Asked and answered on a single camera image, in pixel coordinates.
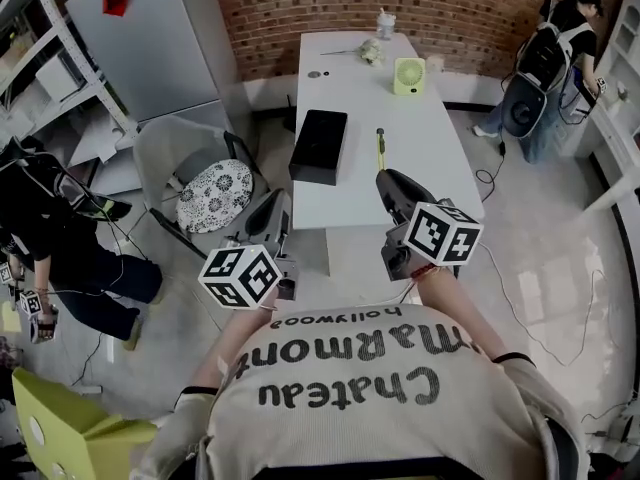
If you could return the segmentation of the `cream printed shirt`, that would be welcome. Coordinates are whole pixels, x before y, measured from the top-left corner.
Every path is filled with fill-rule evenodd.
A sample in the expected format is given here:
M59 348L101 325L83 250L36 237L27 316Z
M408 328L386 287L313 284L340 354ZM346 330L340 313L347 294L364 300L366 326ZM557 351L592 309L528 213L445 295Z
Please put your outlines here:
M131 480L587 480L571 405L417 305L291 313L185 388Z

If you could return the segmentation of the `white desk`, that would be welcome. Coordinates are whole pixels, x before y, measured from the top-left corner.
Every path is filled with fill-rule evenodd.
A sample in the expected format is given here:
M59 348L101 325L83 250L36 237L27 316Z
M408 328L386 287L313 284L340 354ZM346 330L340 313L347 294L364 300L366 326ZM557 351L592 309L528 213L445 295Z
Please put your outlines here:
M337 31L301 37L297 120L308 110L348 116L337 184L295 182L293 226L326 233L332 276L370 269L384 274L380 248L392 224L375 184L378 173L376 130L385 132L385 164L413 178L436 198L449 198L468 215L485 210L460 139L432 83L416 96L395 95L394 61L413 58L409 39L396 33L382 44L385 61L370 66L355 55L323 56L355 49L373 33ZM308 73L318 71L319 78Z

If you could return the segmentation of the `white shelf unit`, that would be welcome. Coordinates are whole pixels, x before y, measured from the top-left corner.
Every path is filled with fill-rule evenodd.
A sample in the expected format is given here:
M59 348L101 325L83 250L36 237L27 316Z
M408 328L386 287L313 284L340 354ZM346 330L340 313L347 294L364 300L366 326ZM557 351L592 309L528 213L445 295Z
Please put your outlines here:
M579 151L595 157L608 188L588 211L608 209L640 188L640 0L623 0L595 74L604 79L580 136Z

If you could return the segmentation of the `clear cup with lid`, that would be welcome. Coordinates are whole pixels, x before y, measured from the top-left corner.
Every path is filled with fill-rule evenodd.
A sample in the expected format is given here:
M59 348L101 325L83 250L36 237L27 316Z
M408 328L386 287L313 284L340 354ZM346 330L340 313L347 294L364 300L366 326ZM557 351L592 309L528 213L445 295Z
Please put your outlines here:
M390 41L395 32L396 16L388 13L384 8L380 12L376 20L376 36L379 40Z

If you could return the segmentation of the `person's left forearm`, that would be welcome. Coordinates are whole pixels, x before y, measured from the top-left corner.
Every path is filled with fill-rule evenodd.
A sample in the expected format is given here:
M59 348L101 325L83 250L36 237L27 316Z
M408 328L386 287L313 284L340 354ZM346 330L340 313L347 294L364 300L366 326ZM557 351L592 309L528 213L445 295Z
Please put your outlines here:
M279 289L275 287L262 305L273 305ZM271 320L272 312L261 309L234 311L216 342L197 368L189 386L219 388L239 351L249 338Z

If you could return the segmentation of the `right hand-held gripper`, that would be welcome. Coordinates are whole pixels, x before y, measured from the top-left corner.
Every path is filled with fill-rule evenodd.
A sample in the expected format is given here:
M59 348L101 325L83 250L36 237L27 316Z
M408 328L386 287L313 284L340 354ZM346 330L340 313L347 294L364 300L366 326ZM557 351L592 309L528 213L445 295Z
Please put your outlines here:
M467 264L484 225L394 169L383 169L376 186L393 227L386 232L381 257L392 281L409 279L433 265L457 271Z

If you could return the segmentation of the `white flower bouquet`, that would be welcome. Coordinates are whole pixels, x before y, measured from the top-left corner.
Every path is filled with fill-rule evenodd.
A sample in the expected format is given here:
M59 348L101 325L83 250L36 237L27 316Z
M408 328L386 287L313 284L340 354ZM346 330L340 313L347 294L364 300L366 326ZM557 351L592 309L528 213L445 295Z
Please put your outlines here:
M323 56L335 55L355 55L364 63L374 67L380 67L385 61L382 45L377 39L367 39L355 49L323 53Z

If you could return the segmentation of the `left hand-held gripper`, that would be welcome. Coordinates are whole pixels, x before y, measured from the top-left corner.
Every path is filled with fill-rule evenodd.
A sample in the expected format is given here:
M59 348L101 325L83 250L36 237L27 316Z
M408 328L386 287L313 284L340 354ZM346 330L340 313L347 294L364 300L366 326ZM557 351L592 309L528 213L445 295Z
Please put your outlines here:
M278 299L295 299L298 268L285 252L291 213L288 193L271 191L243 212L234 233L210 251L198 282L220 307L256 310L275 287Z

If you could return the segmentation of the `green cardboard box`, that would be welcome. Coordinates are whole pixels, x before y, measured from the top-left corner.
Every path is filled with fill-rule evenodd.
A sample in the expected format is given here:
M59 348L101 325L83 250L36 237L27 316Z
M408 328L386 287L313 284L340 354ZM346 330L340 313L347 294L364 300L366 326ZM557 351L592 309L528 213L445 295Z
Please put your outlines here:
M23 368L12 384L28 454L49 480L128 480L133 450L157 432Z

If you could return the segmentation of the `black box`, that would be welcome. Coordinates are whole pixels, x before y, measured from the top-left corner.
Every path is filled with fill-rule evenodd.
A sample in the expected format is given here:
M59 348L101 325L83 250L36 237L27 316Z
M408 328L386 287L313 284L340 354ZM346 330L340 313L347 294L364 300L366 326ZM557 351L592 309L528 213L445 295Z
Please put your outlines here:
M307 111L289 162L293 181L337 184L347 120L344 112Z

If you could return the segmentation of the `grey chair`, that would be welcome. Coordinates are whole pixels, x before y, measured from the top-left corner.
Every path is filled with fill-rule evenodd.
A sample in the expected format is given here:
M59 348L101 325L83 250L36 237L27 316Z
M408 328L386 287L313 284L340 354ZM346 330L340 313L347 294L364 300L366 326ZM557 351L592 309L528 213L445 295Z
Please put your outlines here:
M175 115L160 117L147 124L133 146L134 160L142 184L144 203L155 221L179 243L205 259L209 251L244 225L258 200L270 191L244 141L219 127L195 123ZM213 233L196 234L180 228L175 216L163 210L165 189L171 178L181 184L193 180L210 165L234 159L249 168L254 182L249 205L229 226Z

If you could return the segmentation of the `grey backpack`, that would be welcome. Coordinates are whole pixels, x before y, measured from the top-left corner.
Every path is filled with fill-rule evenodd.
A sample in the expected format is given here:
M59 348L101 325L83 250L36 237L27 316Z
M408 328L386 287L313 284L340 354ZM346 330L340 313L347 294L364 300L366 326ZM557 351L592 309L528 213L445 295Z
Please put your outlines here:
M524 44L502 101L502 126L511 136L525 138L535 129L549 94L567 78L571 56L569 36L550 22L541 23Z

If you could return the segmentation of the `floral seat cushion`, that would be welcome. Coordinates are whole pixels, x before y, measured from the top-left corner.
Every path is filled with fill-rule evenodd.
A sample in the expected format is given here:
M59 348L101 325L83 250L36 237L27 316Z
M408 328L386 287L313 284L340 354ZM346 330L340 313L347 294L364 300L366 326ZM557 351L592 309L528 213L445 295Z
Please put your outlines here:
M227 227L248 206L253 186L253 174L240 160L215 162L182 190L176 204L179 227L191 234Z

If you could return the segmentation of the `metal shelf rack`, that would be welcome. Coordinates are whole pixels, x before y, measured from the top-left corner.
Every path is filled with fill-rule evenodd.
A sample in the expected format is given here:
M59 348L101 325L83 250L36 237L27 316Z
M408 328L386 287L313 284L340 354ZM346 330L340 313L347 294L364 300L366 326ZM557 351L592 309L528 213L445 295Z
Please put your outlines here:
M0 137L75 130L69 163L123 161L138 127L57 0L0 0Z

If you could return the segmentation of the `green desk fan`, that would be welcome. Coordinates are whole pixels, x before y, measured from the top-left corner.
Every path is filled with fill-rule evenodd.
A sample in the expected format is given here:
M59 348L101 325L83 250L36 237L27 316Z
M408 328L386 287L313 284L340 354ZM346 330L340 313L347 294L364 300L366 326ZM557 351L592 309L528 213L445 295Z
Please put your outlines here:
M394 61L393 93L418 95L424 90L426 62L422 58L396 58Z

